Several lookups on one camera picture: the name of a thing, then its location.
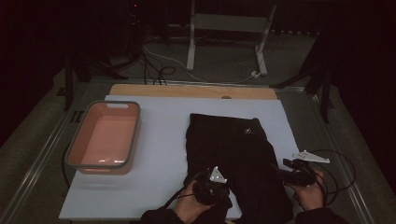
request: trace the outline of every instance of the white cable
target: white cable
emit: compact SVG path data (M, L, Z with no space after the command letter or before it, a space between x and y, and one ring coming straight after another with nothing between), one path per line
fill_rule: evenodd
M180 61L178 61L178 60L172 59L172 58L168 58L168 57L165 57L165 56L162 56L162 55L153 53L153 52L149 51L149 50L146 48L146 45L143 45L143 48L144 48L149 54L151 54L151 55L154 55L154 56L157 56L157 57L160 57L160 58L164 58L164 59L167 59L167 60L170 60L170 61L173 61L173 62L176 62L176 63L181 64L181 65L183 66L184 70L187 72L187 74L189 74L190 77L192 77L192 78L194 78L194 79L196 79L196 80L198 80L198 81L201 81L201 82L210 83L209 81L206 81L206 80L203 80L203 79L200 79L200 78L198 78L198 77L193 76L193 75L187 70L187 67L186 67L186 65L184 65L184 63L182 63L182 62L180 62ZM245 78L245 79L243 79L243 80L236 81L236 82L216 82L216 83L219 83L219 84L239 84L239 83L245 82L245 81L247 81L247 80L249 80L249 79L252 79L252 78L253 78L253 77L247 77L247 78Z

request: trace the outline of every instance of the hand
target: hand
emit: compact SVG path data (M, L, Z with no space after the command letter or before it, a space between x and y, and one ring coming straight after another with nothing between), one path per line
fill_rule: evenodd
M317 173L317 181L320 185L322 185L323 173L321 171L315 171L315 173ZM323 192L321 186L317 183L306 188L295 186L289 183L286 183L286 185L294 190L294 196L305 211L323 207Z
M192 186L197 181L192 181L186 189L181 191L180 196L193 194ZM204 211L210 209L213 205L203 205L198 203L194 195L181 197L177 200L173 209L177 216L186 224L190 224L198 218Z

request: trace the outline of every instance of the handheld controller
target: handheld controller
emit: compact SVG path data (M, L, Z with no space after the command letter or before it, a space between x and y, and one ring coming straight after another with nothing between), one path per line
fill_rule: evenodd
M276 176L283 182L301 187L308 187L316 183L317 174L307 161L283 159L283 164L292 169L291 171L285 171L276 167Z
M213 170L206 169L197 176L196 180L197 183L193 186L192 191L199 203L217 204L230 194L227 179L222 176L217 166Z

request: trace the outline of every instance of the white board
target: white board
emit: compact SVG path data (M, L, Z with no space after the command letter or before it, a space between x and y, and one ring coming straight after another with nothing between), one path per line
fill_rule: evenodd
M278 100L236 100L108 95L106 100L135 101L141 125L132 171L127 175L76 172L60 219L139 219L157 209L182 187L187 174L185 134L190 113L260 120L279 166L298 152ZM228 218L241 216L233 194Z

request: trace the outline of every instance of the plastic tray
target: plastic tray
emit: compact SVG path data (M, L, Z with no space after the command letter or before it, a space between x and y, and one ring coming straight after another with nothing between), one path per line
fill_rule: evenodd
M128 174L139 120L140 106L136 102L92 103L67 150L65 162L83 174Z

